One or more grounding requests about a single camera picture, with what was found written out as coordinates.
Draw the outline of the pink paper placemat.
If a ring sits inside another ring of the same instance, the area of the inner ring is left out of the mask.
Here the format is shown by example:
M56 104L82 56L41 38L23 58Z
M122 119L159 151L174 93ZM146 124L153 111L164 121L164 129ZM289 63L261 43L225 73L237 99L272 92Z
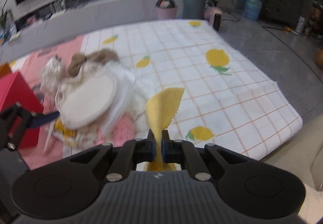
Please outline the pink paper placemat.
M56 111L56 90L67 77L66 68L72 56L81 51L83 39L83 36L78 36L71 41L36 50L10 63L13 71L20 71L43 105L45 114ZM62 158L63 143L54 137L53 129L53 121L41 126L37 146L20 151L30 169Z

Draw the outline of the potted green plant left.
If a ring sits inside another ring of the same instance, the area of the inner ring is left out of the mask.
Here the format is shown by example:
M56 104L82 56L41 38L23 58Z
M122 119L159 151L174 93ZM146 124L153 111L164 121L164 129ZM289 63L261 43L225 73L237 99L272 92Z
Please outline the potted green plant left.
M15 22L9 20L10 10L5 9L8 0L1 6L1 44L16 34Z

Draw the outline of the orange cardboard box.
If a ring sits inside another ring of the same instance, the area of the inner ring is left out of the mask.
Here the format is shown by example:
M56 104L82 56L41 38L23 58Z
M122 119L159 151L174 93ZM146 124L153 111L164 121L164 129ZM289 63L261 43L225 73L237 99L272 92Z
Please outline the orange cardboard box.
M4 76L11 74L11 68L9 64L6 62L4 64L1 64L0 66L0 78L3 78Z

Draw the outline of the grey-blue trash can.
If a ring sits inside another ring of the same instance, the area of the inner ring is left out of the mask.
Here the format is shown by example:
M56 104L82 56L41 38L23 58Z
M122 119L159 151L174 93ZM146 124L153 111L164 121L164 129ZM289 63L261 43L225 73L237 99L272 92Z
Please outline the grey-blue trash can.
M203 19L205 0L183 0L183 15L184 19Z

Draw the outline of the blue water bottle jug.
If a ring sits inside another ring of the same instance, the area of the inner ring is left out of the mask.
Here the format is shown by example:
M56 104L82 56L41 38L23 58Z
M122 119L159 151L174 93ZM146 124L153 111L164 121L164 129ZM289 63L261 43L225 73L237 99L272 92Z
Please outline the blue water bottle jug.
M246 0L242 16L250 20L257 21L261 12L261 0Z

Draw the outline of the small pink heater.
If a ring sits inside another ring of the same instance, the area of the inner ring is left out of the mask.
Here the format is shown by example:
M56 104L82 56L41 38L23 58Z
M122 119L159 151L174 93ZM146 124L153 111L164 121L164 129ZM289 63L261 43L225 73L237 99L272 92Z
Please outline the small pink heater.
M213 1L205 2L204 19L207 20L215 31L219 31L221 27L223 11L216 7Z

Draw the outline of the pink white fluffy scrunchie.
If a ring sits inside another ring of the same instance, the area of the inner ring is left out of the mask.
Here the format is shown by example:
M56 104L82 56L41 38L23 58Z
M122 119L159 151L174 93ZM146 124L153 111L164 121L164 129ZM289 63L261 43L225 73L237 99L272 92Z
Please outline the pink white fluffy scrunchie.
M113 146L121 147L127 141L134 139L134 122L127 114L123 114L110 129L104 129L103 124L100 124L97 134L96 144L111 142Z

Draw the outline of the white tissue wad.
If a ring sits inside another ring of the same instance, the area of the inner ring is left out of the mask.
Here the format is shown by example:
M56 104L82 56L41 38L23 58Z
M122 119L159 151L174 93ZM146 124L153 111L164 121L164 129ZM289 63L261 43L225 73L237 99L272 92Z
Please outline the white tissue wad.
M149 79L143 78L140 71L125 69L130 85L126 93L125 113L136 120L145 111L148 100L157 93L157 87Z

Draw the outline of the grey TV console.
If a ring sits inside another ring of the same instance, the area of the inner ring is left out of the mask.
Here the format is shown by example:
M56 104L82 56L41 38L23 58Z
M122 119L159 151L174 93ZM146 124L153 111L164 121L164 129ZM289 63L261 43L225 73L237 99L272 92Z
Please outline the grey TV console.
M176 17L182 17L183 0L174 0ZM157 0L97 0L71 9L22 30L20 36L1 45L1 63L11 62L34 50L69 41L81 34L111 26L157 19Z

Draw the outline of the brown plush slippers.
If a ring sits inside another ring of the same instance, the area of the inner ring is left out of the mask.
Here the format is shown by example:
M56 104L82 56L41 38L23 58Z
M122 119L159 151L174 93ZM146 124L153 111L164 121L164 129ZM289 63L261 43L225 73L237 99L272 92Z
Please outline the brown plush slippers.
M88 55L76 53L71 58L67 72L70 77L75 77L79 74L81 67L86 62L96 62L105 65L109 61L119 61L119 57L114 50L108 48L104 48Z

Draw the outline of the red Wonderlab box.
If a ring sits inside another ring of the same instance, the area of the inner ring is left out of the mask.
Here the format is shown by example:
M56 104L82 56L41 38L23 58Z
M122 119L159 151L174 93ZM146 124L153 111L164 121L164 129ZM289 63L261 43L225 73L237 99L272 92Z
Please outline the red Wonderlab box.
M20 103L21 106L35 113L43 113L44 107L31 90L19 71L7 74L1 78L1 111ZM27 129L19 146L20 149L37 146L39 140L39 128Z

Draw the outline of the clear plastic bag bundle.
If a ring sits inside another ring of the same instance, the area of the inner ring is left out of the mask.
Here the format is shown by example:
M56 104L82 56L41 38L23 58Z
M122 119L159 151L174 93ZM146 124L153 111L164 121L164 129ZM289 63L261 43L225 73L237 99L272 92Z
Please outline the clear plastic bag bundle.
M65 66L57 55L50 58L41 70L41 90L55 95L61 81L65 78Z

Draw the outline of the yellow cleaning cloth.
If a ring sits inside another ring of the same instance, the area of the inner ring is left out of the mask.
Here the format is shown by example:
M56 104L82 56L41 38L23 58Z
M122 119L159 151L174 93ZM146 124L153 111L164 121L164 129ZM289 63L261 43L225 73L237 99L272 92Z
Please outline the yellow cleaning cloth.
M146 104L146 116L155 139L155 160L146 164L145 171L175 171L174 163L166 164L162 156L162 132L177 113L184 88L166 88L155 94Z

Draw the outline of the yellow snack packet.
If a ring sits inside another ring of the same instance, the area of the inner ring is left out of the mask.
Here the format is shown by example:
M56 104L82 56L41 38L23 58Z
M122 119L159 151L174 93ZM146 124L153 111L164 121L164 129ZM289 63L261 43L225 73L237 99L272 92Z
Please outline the yellow snack packet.
M43 153L48 153L51 150L51 137L55 137L62 141L69 147L85 149L84 144L81 142L81 136L87 134L88 127L82 127L77 130L71 130L65 127L60 118L56 118L54 121L50 122L48 135L45 141L45 146Z

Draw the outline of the round white cotton pad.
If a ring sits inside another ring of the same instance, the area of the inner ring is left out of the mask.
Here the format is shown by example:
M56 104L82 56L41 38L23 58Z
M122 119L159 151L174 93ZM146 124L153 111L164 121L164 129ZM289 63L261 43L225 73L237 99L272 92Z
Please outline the round white cotton pad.
M104 114L109 106L86 102L75 90L75 79L67 79L61 83L56 92L55 105L60 112L60 119L65 127L76 130L89 125Z

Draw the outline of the pink waste bin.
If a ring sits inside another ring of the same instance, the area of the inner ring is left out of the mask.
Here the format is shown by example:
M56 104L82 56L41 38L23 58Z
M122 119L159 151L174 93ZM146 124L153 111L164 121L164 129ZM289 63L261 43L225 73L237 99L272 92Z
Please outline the pink waste bin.
M174 0L157 0L155 4L159 20L175 19L177 5Z

